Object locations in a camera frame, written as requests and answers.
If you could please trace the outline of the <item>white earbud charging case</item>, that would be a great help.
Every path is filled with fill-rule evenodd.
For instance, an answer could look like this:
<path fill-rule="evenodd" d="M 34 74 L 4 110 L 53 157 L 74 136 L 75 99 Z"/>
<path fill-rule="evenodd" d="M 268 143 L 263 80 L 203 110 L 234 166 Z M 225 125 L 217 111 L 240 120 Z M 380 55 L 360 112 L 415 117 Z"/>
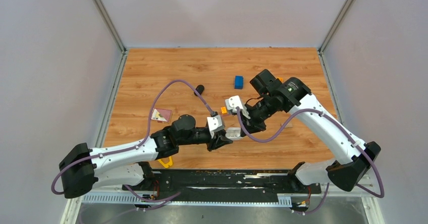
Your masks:
<path fill-rule="evenodd" d="M 239 127 L 230 127 L 226 130 L 225 137 L 232 140 L 232 141 L 238 141 L 242 139 L 241 136 L 241 128 Z"/>

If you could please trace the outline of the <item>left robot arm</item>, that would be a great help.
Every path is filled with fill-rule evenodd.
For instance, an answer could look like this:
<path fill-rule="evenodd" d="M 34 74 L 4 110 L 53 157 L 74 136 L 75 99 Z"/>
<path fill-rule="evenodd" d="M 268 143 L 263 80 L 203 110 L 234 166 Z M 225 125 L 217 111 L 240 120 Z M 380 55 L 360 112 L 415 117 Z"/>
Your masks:
<path fill-rule="evenodd" d="M 220 115 L 208 117 L 205 127 L 197 127 L 193 116 L 182 115 L 170 126 L 135 142 L 108 148 L 80 143 L 59 164 L 62 194 L 72 199 L 110 185 L 137 185 L 149 190 L 155 178 L 149 167 L 141 166 L 143 162 L 172 156 L 181 145 L 206 144 L 212 151 L 240 138 L 240 128 L 225 130 Z"/>

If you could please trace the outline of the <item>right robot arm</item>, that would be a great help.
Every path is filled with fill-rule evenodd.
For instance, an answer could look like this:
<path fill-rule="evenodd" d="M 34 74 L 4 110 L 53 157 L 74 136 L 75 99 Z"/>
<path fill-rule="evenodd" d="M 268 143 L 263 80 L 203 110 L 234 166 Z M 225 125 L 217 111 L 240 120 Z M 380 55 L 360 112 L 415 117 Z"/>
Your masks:
<path fill-rule="evenodd" d="M 275 78 L 264 69 L 250 80 L 259 94 L 254 105 L 239 107 L 241 136 L 267 143 L 278 137 L 280 131 L 267 139 L 253 136 L 266 130 L 265 120 L 273 114 L 284 111 L 290 113 L 287 125 L 293 118 L 304 123 L 333 153 L 334 159 L 318 163 L 299 163 L 288 178 L 289 188 L 302 192 L 314 183 L 332 183 L 343 191 L 350 192 L 361 185 L 359 181 L 372 168 L 381 151 L 375 142 L 365 142 L 347 130 L 318 101 L 311 90 L 298 78 L 291 77 L 285 82 Z"/>

